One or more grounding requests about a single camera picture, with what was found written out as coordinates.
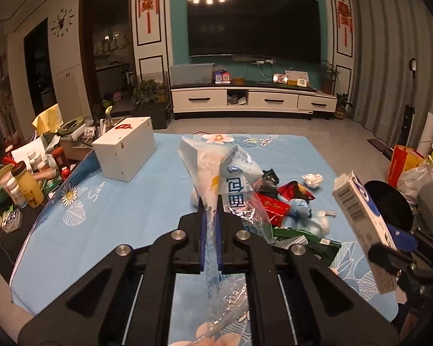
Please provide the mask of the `white blue carton box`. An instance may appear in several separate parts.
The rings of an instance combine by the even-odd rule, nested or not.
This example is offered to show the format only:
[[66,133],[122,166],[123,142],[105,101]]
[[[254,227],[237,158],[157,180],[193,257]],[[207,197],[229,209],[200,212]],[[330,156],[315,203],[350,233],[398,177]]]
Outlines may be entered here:
[[365,186],[351,171],[349,174],[343,173],[335,178],[332,194],[365,253],[378,292],[387,294],[395,291],[397,289],[395,276],[371,262],[367,256],[373,245],[383,244],[393,250],[397,248],[380,211]]

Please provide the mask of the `green snack wrapper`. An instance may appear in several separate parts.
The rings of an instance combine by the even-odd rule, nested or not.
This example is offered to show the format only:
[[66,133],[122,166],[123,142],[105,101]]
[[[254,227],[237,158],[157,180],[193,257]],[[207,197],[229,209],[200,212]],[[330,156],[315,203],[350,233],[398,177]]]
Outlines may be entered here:
[[294,245],[303,245],[327,266],[332,264],[342,247],[340,242],[318,237],[305,230],[275,227],[273,235],[276,247],[289,249]]

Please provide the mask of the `clear printed plastic bag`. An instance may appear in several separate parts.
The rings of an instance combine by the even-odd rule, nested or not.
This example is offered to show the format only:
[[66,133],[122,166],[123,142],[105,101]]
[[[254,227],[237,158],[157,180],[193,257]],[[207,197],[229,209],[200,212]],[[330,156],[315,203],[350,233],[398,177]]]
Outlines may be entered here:
[[274,242],[267,212],[256,194],[260,166],[237,144],[211,144],[183,138],[178,153],[192,179],[193,205],[204,210],[203,271],[207,289],[207,319],[196,331],[196,343],[209,338],[215,345],[251,345],[252,327],[245,277],[225,273],[220,218],[237,216],[242,228]]

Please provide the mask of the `black trash bin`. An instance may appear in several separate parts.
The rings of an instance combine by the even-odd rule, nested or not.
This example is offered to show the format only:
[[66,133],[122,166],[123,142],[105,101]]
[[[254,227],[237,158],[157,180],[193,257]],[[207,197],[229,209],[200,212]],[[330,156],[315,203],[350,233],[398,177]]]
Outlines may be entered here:
[[414,215],[405,197],[394,187],[380,180],[365,183],[365,189],[376,204],[386,224],[409,232]]

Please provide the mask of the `white plastic bag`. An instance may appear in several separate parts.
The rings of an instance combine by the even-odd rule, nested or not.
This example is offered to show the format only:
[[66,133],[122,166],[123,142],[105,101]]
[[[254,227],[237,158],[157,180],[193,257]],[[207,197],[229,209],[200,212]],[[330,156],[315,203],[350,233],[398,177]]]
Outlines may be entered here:
[[417,204],[417,197],[423,186],[433,181],[433,159],[429,156],[417,167],[405,171],[397,182],[397,190],[411,206]]

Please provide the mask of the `red yellow shopping bag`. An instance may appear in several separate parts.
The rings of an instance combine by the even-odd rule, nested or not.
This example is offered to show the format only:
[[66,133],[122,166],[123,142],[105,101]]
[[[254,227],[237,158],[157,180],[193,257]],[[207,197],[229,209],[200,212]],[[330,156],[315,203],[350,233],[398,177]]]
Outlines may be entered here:
[[397,187],[400,175],[417,167],[424,159],[424,156],[413,148],[397,144],[393,148],[387,183],[392,187]]

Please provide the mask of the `blue crumpled cloth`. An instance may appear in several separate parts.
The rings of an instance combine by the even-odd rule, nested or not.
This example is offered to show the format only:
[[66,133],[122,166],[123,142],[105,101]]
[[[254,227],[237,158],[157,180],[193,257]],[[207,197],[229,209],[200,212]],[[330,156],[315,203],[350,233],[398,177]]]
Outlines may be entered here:
[[309,203],[301,198],[293,198],[288,203],[289,211],[287,215],[294,220],[310,219],[312,217],[312,210]]

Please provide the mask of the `crumpled white tissue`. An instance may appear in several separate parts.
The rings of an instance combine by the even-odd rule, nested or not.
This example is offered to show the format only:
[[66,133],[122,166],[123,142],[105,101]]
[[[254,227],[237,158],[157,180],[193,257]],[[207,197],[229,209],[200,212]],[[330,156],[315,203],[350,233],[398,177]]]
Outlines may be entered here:
[[302,179],[304,184],[310,189],[318,188],[324,180],[323,176],[319,173],[304,174],[302,175]]

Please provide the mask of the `red foil wrapper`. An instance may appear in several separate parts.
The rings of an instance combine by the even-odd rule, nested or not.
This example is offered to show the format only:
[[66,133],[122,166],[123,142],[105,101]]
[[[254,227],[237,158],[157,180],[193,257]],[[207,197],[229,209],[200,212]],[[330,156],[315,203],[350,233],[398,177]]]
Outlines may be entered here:
[[302,199],[307,203],[315,200],[314,195],[309,192],[305,186],[299,184],[296,180],[292,180],[287,184],[281,185],[277,188],[277,190],[278,195],[288,202],[293,199]]

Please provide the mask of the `potted plant by cabinet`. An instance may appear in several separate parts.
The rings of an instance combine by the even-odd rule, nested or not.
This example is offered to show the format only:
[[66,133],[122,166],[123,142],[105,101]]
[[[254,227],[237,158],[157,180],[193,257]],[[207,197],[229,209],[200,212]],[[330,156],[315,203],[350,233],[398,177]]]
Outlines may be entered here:
[[341,74],[339,67],[328,60],[321,61],[321,92],[332,95],[335,83]]

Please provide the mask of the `grey curtain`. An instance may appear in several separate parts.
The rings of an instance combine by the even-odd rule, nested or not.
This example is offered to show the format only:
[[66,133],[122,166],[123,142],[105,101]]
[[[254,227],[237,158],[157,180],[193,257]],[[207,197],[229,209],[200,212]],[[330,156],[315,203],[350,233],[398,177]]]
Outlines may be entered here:
[[353,8],[353,118],[394,145],[404,107],[413,104],[416,147],[433,114],[433,16],[423,0],[353,0]]

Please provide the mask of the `white tv cabinet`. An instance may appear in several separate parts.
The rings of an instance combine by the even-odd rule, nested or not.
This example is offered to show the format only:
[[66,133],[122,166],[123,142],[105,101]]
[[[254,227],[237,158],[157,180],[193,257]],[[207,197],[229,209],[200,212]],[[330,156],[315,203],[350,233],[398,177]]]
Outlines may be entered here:
[[208,85],[171,90],[173,113],[334,113],[337,98],[295,88]]

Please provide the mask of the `red chinese knot right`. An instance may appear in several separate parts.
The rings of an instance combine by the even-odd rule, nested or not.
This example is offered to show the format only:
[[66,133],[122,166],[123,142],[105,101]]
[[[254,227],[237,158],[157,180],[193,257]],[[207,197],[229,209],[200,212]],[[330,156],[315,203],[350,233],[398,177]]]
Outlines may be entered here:
[[348,0],[339,0],[337,2],[337,20],[338,29],[342,35],[342,46],[348,50],[351,49],[353,39],[353,18]]

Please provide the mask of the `red chinese knot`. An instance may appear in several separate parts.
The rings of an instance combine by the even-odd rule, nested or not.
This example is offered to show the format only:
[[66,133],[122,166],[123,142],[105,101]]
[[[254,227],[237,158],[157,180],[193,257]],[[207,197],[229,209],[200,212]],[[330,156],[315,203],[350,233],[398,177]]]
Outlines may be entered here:
[[152,33],[152,12],[159,15],[158,0],[137,0],[138,1],[138,16],[144,14],[146,16],[146,33]]
[[337,20],[338,29],[342,35],[342,46],[348,50],[351,49],[353,39],[353,18],[348,0],[339,0],[337,2]]

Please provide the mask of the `grey storage bin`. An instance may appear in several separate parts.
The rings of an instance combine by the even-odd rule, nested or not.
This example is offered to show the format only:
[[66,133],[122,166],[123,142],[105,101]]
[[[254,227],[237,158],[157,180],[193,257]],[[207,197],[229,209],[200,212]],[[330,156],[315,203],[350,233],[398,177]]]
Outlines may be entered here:
[[180,64],[169,68],[171,84],[174,87],[191,84],[211,84],[213,63]]

